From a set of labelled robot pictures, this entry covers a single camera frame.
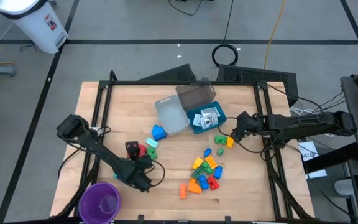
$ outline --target container lid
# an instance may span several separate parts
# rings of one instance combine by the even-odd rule
[[[20,19],[40,9],[48,0],[0,0],[0,13],[8,19]]]
[[[177,86],[176,90],[185,111],[211,103],[216,95],[211,82],[206,77],[186,86]]]

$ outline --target green lego brick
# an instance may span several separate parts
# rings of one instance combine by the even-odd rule
[[[149,155],[151,159],[157,159],[157,153],[155,152],[155,148],[151,146],[147,147],[147,155]]]
[[[227,136],[222,136],[222,135],[215,135],[215,144],[222,144],[222,145],[226,145],[227,143]]]
[[[208,174],[211,175],[213,173],[212,168],[209,166],[209,164],[207,162],[203,162],[201,167],[203,168],[203,170]]]
[[[218,156],[221,156],[223,154],[224,150],[222,148],[218,149],[218,152],[216,153]]]
[[[147,147],[147,154],[152,154],[152,153],[155,153],[155,148],[151,146]]]
[[[157,153],[151,153],[149,154],[150,158],[153,159],[153,160],[156,160],[157,159]]]
[[[201,174],[203,174],[203,172],[204,172],[203,168],[202,168],[201,166],[199,166],[199,168],[197,168],[191,176],[192,176],[192,178],[194,178],[194,179],[198,179],[198,177],[199,177]]]

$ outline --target red object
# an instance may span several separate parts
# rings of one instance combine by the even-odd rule
[[[209,186],[211,187],[211,190],[215,190],[219,188],[219,184],[216,182],[215,178],[213,176],[208,177],[206,180]]]
[[[143,157],[147,153],[146,146],[139,144],[139,147],[140,147],[139,157]]]

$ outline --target blue lego piece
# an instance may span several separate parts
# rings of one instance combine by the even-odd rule
[[[209,156],[209,155],[211,154],[211,152],[212,152],[212,149],[210,149],[210,148],[205,149],[205,151],[204,151],[204,158],[207,157],[207,156]]]
[[[205,178],[204,175],[201,175],[201,176],[198,177],[198,182],[200,183],[201,189],[203,189],[203,190],[208,189],[209,186],[208,186],[208,183],[207,183],[206,178]]]
[[[220,179],[221,176],[222,176],[222,167],[221,166],[217,166],[215,168],[215,173],[214,173],[214,177],[217,178],[217,179]]]
[[[156,141],[159,141],[159,140],[167,137],[164,129],[158,125],[153,126],[152,136],[153,136],[154,140],[156,140]]]

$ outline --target yellow lego brick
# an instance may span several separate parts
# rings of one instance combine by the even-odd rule
[[[201,164],[203,163],[203,159],[200,157],[197,157],[197,159],[194,161],[192,168],[196,170]]]
[[[233,144],[234,144],[234,139],[232,137],[227,137],[227,143],[226,145],[231,148],[233,147]]]
[[[205,157],[205,161],[209,164],[209,166],[212,168],[212,169],[215,169],[218,165],[216,164],[214,158],[212,158],[211,155]]]

